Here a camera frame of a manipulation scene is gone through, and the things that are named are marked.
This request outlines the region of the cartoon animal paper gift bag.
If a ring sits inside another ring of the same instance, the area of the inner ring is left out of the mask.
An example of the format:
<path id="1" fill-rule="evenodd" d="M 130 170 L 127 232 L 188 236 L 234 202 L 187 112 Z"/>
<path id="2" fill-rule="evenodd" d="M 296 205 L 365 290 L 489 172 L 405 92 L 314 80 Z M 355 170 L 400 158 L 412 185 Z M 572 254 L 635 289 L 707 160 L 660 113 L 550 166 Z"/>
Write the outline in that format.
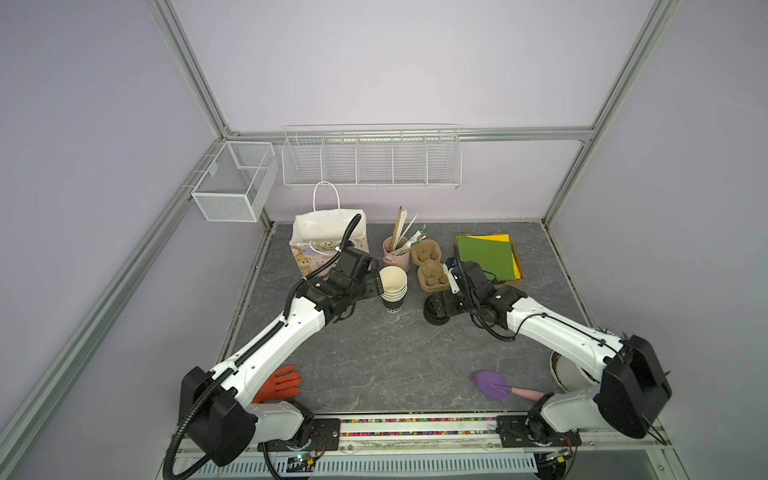
<path id="1" fill-rule="evenodd" d="M 336 206 L 331 209 L 317 208 L 316 196 L 319 187 L 333 190 Z M 341 247 L 342 236 L 350 221 L 360 215 L 360 221 L 350 235 L 352 246 L 370 252 L 367 234 L 367 217 L 363 210 L 342 208 L 336 187 L 328 181 L 318 182 L 313 189 L 312 210 L 297 215 L 292 225 L 289 242 L 294 260 L 302 276 L 308 276 L 318 268 L 331 262 Z"/>

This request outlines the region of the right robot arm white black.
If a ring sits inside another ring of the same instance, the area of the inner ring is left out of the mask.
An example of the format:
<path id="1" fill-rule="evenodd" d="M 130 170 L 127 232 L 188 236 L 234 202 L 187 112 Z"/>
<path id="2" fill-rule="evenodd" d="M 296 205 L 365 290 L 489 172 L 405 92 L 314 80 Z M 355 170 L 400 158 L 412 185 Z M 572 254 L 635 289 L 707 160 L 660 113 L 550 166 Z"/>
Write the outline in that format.
<path id="1" fill-rule="evenodd" d="M 646 339 L 588 327 L 545 307 L 524 291 L 495 285 L 480 265 L 450 258 L 450 287 L 430 295 L 423 314 L 432 325 L 467 314 L 493 338 L 512 343 L 527 337 L 571 361 L 591 379 L 570 393 L 543 393 L 528 411 L 526 436 L 548 446 L 571 431 L 612 428 L 633 439 L 654 432 L 672 397 L 667 374 Z"/>

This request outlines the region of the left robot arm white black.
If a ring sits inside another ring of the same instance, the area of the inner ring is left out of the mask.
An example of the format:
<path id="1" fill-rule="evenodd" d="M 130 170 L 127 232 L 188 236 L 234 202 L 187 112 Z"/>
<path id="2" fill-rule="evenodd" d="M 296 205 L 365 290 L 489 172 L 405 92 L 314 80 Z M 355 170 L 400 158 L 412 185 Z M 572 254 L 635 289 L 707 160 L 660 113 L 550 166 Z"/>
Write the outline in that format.
<path id="1" fill-rule="evenodd" d="M 307 339 L 351 317 L 359 301 L 382 294 L 377 260 L 351 241 L 361 220 L 360 214 L 351 218 L 336 254 L 293 285 L 283 311 L 267 327 L 214 367 L 185 375 L 163 478 L 187 479 L 209 462 L 226 466 L 252 443 L 263 449 L 277 441 L 292 447 L 311 443 L 310 410 L 293 400 L 254 399 Z"/>

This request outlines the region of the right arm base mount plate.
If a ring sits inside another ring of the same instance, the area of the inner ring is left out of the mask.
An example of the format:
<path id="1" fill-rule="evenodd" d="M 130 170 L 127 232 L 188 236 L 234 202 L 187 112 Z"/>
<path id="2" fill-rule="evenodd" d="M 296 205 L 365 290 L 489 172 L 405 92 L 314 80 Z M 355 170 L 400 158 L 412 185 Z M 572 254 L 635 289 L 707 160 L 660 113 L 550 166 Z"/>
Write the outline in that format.
<path id="1" fill-rule="evenodd" d="M 528 425 L 526 414 L 508 414 L 496 417 L 495 432 L 503 448 L 561 448 L 580 447 L 582 439 L 577 431 L 557 433 L 550 430 L 534 432 Z"/>

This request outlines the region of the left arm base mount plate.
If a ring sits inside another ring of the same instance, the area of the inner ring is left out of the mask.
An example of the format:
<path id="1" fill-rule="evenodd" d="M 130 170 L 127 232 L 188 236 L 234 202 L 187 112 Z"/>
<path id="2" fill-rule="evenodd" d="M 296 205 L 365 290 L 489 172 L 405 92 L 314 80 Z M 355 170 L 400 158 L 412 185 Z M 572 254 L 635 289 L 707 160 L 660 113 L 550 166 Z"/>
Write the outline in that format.
<path id="1" fill-rule="evenodd" d="M 318 418 L 305 421 L 298 432 L 289 440 L 270 440 L 266 443 L 269 452 L 289 451 L 336 451 L 341 440 L 339 418 Z"/>

